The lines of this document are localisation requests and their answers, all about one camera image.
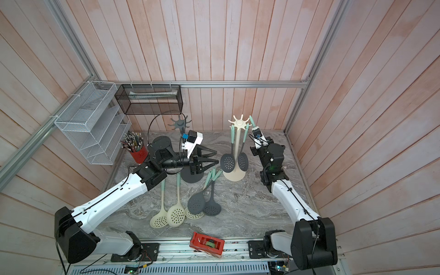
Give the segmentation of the grey skimmer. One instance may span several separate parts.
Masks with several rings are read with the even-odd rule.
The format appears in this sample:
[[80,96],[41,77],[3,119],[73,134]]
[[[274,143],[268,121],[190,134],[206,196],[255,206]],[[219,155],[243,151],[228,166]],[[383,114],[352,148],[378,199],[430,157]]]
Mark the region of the grey skimmer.
[[229,154],[223,154],[220,164],[221,164],[221,168],[224,172],[226,173],[231,173],[235,166],[236,166],[236,161],[234,158],[234,125],[231,126],[231,153]]
[[254,122],[252,116],[249,116],[249,121],[251,122],[252,127],[255,128],[256,127],[256,123]]
[[211,171],[211,179],[210,182],[205,186],[204,190],[206,191],[208,185],[211,186],[211,192],[210,192],[210,199],[205,203],[205,207],[203,209],[203,212],[208,216],[216,216],[219,215],[219,213],[222,210],[222,207],[220,204],[218,204],[214,200],[214,186],[215,186],[215,180],[220,176],[222,171],[220,170],[218,173],[216,173],[215,167],[213,167]]
[[246,172],[249,168],[249,161],[248,161],[248,157],[246,155],[246,153],[243,152],[244,146],[245,146],[245,141],[246,141],[246,137],[248,134],[248,130],[249,130],[249,124],[246,125],[245,128],[245,135],[242,141],[242,146],[241,146],[241,150],[239,152],[238,158],[237,158],[237,164],[240,168],[241,171]]

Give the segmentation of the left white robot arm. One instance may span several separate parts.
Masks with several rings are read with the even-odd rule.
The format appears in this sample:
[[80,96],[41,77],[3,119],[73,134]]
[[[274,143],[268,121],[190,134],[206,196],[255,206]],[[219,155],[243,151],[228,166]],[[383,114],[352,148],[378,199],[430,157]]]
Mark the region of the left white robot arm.
[[167,177],[172,168],[188,167],[192,174],[203,174],[219,163],[217,151],[201,145],[203,135],[190,131],[186,142],[174,151],[168,136],[156,137],[147,146],[145,161],[127,177],[98,197],[74,209],[62,207],[55,213],[55,240],[59,257],[70,264],[92,254],[115,254],[128,261],[137,261],[143,251],[141,241],[131,232],[114,233],[97,230],[112,213],[129,201],[152,190]]

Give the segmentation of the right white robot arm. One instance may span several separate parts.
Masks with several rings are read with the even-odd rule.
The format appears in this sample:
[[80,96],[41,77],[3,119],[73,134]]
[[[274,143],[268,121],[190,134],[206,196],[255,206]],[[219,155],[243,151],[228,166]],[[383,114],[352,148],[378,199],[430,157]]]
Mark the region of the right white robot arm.
[[294,223],[294,231],[267,231],[264,236],[265,253],[274,257],[286,254],[293,258],[300,270],[336,265],[338,253],[335,225],[330,218],[322,218],[311,209],[294,189],[283,170],[285,146],[255,140],[252,154],[260,158],[261,181],[280,201]]

